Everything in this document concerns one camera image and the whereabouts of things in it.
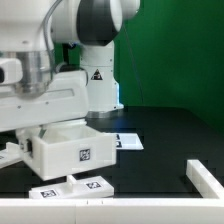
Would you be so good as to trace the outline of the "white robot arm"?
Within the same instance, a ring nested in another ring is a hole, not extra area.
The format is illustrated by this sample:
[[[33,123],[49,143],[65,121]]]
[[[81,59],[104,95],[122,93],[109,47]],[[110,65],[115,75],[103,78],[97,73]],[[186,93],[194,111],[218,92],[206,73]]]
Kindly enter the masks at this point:
[[[54,45],[113,43],[140,0],[0,0],[0,132],[81,118],[87,93],[55,66]]]

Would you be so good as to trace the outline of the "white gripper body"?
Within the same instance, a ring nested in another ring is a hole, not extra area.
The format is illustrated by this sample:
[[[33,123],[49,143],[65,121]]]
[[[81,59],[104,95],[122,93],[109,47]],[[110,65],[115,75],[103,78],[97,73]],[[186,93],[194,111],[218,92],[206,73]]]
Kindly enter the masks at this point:
[[[0,88],[0,132],[84,118],[88,109],[84,70],[58,73],[37,97]]]

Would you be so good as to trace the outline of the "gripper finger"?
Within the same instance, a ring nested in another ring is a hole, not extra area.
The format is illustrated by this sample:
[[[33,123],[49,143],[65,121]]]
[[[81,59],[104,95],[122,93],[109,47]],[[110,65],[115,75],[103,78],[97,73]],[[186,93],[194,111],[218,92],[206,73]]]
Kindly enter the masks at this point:
[[[47,126],[46,125],[41,125],[38,137],[42,139],[44,137],[46,131],[47,131]]]
[[[30,139],[21,140],[19,146],[23,158],[26,156],[33,157],[33,144]]]

